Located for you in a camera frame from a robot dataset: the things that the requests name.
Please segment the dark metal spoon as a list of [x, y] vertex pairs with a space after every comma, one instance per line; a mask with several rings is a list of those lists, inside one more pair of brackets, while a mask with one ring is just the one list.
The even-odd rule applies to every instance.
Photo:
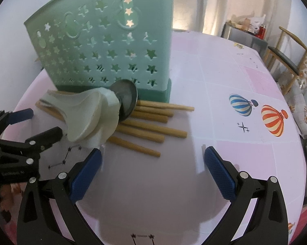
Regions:
[[125, 121], [136, 107], [137, 88], [132, 81], [122, 79], [114, 82], [109, 89], [114, 92], [120, 102], [119, 122]]

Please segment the green star-pattern utensil basket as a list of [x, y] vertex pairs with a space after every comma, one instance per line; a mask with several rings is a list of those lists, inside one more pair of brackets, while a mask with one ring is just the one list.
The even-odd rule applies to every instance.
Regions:
[[127, 79], [139, 99], [168, 102], [173, 0], [51, 0], [25, 21], [60, 91]]

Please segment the floral cushion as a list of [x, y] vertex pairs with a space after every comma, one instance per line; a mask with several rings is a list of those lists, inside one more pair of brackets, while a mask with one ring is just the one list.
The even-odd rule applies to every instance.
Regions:
[[302, 92], [307, 90], [307, 52], [304, 53], [298, 66], [299, 76], [297, 78], [299, 88]]

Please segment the wooden chair black seat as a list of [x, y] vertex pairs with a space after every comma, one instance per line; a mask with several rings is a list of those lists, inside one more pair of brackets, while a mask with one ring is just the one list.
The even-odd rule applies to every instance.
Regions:
[[282, 26], [279, 26], [279, 29], [281, 30], [281, 35], [278, 39], [278, 42], [275, 47], [272, 46], [267, 47], [266, 54], [264, 57], [264, 62], [270, 71], [273, 65], [275, 64], [276, 60], [279, 61], [287, 69], [288, 73], [291, 76], [291, 79], [287, 84], [281, 86], [282, 94], [286, 95], [290, 91], [294, 83], [298, 82], [297, 81], [297, 78], [299, 76], [298, 66], [300, 62], [298, 65], [296, 65], [285, 53], [281, 51], [281, 44], [283, 42], [283, 38], [285, 36], [289, 36], [292, 40], [294, 40], [298, 45], [300, 45], [304, 49], [304, 53], [307, 52], [307, 46], [299, 39], [299, 37], [288, 31], [287, 29], [283, 28]]

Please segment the grey metal cabinet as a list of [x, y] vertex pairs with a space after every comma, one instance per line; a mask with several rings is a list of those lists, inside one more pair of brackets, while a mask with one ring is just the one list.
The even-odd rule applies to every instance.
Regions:
[[229, 23], [224, 24], [221, 37], [256, 50], [261, 58], [264, 57], [268, 47], [268, 43], [265, 40], [262, 40], [251, 33], [236, 29]]

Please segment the red thermos bottle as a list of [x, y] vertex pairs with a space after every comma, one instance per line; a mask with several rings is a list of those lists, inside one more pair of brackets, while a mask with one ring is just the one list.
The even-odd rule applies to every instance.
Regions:
[[260, 38], [260, 39], [264, 39], [264, 37], [265, 37], [265, 33], [266, 33], [266, 25], [261, 25], [260, 26], [260, 29], [259, 29], [259, 32], [258, 32], [258, 38]]

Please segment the beige window curtain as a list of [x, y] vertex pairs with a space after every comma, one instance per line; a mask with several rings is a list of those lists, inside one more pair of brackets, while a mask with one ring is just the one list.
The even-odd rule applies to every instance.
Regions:
[[292, 0], [174, 0], [173, 28], [220, 36], [224, 24], [265, 17], [266, 39], [289, 23]]

